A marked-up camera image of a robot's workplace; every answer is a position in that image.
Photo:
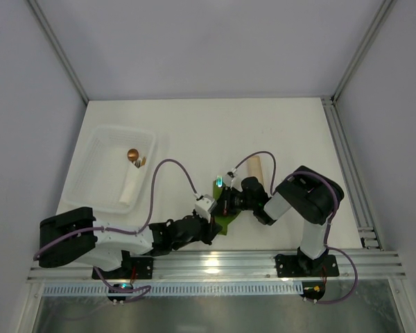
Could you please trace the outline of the iridescent metal fork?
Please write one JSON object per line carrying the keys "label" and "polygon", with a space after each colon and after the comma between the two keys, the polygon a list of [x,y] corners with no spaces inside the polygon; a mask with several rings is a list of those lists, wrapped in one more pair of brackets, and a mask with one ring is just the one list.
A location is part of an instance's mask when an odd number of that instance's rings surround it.
{"label": "iridescent metal fork", "polygon": [[222,176],[217,176],[216,180],[214,182],[214,184],[218,187],[221,188],[223,186],[223,177]]}

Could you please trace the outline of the green paper napkin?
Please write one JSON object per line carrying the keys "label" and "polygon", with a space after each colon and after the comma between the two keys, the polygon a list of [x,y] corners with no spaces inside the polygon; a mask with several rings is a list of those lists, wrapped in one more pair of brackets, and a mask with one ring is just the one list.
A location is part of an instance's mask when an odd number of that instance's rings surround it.
{"label": "green paper napkin", "polygon": [[[218,187],[216,181],[213,181],[213,198],[218,200],[220,198],[222,189]],[[232,216],[221,216],[216,217],[216,223],[222,227],[222,230],[219,232],[219,235],[226,236],[228,232],[228,226],[231,224],[239,215],[235,214]]]}

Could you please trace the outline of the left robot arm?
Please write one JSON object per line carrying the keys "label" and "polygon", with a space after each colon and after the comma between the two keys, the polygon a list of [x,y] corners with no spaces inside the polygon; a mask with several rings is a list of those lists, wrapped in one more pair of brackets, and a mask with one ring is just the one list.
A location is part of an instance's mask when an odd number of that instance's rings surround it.
{"label": "left robot arm", "polygon": [[40,223],[40,249],[33,259],[42,268],[57,268],[72,262],[115,271],[129,257],[159,257],[189,244],[211,245],[222,231],[213,217],[193,212],[179,220],[126,230],[99,221],[90,207],[80,207]]}

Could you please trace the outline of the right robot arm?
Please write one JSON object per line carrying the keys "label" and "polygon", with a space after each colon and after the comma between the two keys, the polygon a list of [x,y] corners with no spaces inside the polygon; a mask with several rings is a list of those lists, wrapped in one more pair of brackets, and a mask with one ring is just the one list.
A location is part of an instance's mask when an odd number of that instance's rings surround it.
{"label": "right robot arm", "polygon": [[241,181],[241,189],[224,184],[213,215],[218,219],[251,211],[258,222],[273,225],[289,210],[303,219],[302,240],[294,255],[275,256],[280,278],[339,275],[336,258],[329,254],[331,222],[345,197],[339,184],[306,167],[298,167],[267,194],[254,176]]}

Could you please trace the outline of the white rolled napkin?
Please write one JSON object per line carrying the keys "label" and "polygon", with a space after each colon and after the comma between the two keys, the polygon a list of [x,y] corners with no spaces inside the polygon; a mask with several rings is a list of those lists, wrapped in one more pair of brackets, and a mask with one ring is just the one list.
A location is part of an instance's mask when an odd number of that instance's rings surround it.
{"label": "white rolled napkin", "polygon": [[119,203],[124,205],[129,205],[132,197],[137,190],[138,182],[140,178],[140,170],[134,164],[131,164],[128,167],[128,170],[125,175],[123,188],[121,195],[119,197]]}

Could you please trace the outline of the beige utensil tray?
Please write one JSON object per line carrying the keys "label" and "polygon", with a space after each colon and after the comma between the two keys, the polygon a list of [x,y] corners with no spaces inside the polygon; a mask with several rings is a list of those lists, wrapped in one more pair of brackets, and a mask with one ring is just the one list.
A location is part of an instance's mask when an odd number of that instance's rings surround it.
{"label": "beige utensil tray", "polygon": [[253,155],[247,162],[248,175],[255,177],[260,184],[264,185],[263,169],[261,165],[261,158],[258,155]]}

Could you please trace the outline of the copper round ball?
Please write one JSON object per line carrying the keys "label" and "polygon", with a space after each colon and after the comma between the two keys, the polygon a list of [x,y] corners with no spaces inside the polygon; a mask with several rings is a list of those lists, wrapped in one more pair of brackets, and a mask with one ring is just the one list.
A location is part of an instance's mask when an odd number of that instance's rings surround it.
{"label": "copper round ball", "polygon": [[139,159],[139,151],[135,148],[131,148],[127,152],[127,158],[131,163],[135,163]]}

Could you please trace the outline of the white plastic basket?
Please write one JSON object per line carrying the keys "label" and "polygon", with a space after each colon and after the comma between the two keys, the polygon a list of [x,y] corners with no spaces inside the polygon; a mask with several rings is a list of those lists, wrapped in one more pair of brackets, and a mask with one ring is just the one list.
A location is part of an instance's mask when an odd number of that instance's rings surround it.
{"label": "white plastic basket", "polygon": [[[115,125],[96,127],[69,172],[63,200],[98,212],[127,214],[137,202],[155,144],[156,135],[149,130]],[[128,167],[134,164],[127,158],[131,148],[139,151],[139,158],[146,157],[146,164],[139,168],[138,187],[130,204],[124,205],[119,203],[119,197]]]}

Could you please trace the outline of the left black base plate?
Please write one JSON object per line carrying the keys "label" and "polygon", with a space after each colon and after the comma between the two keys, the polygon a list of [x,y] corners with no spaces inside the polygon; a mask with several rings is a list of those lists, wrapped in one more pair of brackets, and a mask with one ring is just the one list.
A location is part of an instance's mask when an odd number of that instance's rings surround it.
{"label": "left black base plate", "polygon": [[152,257],[131,257],[124,260],[122,266],[113,271],[103,271],[101,275],[105,280],[151,280],[153,278]]}

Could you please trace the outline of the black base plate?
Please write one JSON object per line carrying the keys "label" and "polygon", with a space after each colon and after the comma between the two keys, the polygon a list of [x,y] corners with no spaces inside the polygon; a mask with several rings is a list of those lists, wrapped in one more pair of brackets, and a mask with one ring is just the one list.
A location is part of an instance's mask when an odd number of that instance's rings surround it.
{"label": "black base plate", "polygon": [[336,257],[326,253],[315,260],[278,254],[275,256],[275,268],[279,278],[334,278],[340,275]]}
{"label": "black base plate", "polygon": [[151,280],[153,278],[152,257],[131,257],[124,260],[122,266],[113,271],[103,271],[101,275],[105,280]]}

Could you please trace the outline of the aluminium front rail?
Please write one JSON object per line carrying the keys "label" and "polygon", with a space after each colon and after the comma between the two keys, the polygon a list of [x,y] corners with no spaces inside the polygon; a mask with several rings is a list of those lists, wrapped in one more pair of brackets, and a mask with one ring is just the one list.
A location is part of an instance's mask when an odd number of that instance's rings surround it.
{"label": "aluminium front rail", "polygon": [[[361,280],[405,279],[396,252],[346,250]],[[154,282],[276,281],[275,251],[177,251],[156,257],[146,269]],[[91,282],[92,268],[72,263],[60,268],[31,266],[28,282]]]}

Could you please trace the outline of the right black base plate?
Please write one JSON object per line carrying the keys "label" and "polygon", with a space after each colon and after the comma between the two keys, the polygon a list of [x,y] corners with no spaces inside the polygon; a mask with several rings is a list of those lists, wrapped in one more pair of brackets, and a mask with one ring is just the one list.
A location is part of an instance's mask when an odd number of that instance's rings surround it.
{"label": "right black base plate", "polygon": [[279,278],[334,278],[340,275],[336,257],[326,253],[315,260],[278,254],[275,256],[275,268]]}

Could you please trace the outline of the right aluminium frame rail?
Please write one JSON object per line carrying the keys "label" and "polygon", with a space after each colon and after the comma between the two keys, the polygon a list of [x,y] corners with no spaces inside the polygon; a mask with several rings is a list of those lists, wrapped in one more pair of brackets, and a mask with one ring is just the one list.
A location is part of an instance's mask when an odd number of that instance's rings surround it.
{"label": "right aluminium frame rail", "polygon": [[333,144],[338,156],[340,169],[343,173],[349,201],[356,219],[359,237],[363,248],[383,251],[383,245],[375,226],[374,215],[356,169],[349,140],[345,134],[338,108],[330,96],[321,98],[324,114],[329,125]]}

